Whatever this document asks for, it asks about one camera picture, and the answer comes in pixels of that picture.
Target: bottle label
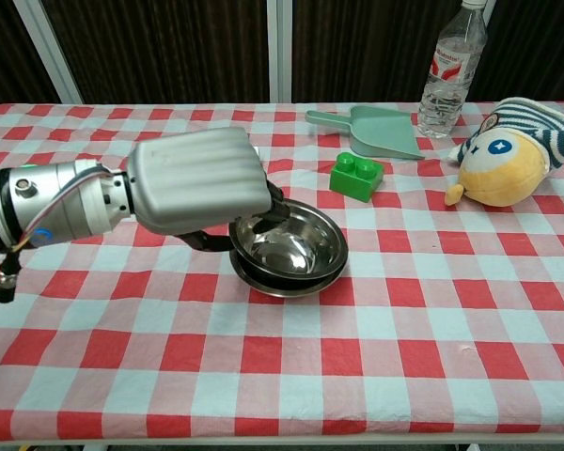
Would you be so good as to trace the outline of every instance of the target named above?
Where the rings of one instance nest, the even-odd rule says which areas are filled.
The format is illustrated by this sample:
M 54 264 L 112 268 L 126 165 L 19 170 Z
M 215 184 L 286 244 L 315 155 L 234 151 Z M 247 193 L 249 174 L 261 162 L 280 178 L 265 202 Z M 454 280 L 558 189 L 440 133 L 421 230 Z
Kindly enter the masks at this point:
M 468 68 L 470 54 L 454 52 L 437 44 L 432 57 L 431 75 L 450 83 L 470 82 L 475 68 Z

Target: blue eye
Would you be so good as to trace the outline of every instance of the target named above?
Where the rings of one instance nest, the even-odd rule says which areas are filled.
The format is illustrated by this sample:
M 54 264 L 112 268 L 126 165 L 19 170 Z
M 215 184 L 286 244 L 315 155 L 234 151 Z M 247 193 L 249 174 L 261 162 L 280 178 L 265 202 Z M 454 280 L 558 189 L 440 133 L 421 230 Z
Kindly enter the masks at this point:
M 506 153 L 511 150 L 511 142 L 505 139 L 495 139 L 487 147 L 487 150 L 489 150 L 489 153 L 492 153 L 493 155 Z

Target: robotic hand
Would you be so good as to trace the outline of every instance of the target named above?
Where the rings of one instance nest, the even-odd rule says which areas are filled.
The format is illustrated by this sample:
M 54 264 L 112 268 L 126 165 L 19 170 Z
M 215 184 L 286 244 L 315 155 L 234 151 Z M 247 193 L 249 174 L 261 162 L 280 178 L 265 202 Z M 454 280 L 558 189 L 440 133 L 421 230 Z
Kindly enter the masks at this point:
M 95 160 L 0 169 L 0 302 L 14 298 L 23 249 L 99 235 L 131 214 L 154 233 L 221 251 L 231 241 L 200 229 L 248 216 L 267 228 L 290 212 L 240 128 L 143 141 L 125 171 Z

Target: green lego brick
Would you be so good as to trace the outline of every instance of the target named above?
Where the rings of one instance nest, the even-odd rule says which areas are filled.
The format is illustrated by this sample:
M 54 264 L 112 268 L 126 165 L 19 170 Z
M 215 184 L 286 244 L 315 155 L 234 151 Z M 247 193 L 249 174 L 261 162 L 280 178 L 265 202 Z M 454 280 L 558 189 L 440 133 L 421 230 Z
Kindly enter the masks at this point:
M 383 174 L 380 163 L 342 152 L 330 173 L 330 190 L 368 202 L 383 181 Z

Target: tablecloth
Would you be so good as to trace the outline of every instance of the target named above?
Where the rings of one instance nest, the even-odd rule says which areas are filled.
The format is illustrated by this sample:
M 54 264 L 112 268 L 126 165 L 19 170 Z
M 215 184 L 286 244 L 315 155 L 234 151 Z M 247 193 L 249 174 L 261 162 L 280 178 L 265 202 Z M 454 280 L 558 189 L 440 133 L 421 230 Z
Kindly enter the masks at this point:
M 244 127 L 350 252 L 334 285 L 288 300 L 133 219 L 25 252 L 0 305 L 0 441 L 564 432 L 564 167 L 513 207 L 446 208 L 447 149 L 494 107 L 467 103 L 451 138 L 415 132 L 424 160 L 384 161 L 361 203 L 327 189 L 347 138 L 304 121 L 350 106 L 1 104 L 0 166 L 123 167 L 144 139 Z M 415 123 L 416 104 L 385 106 Z

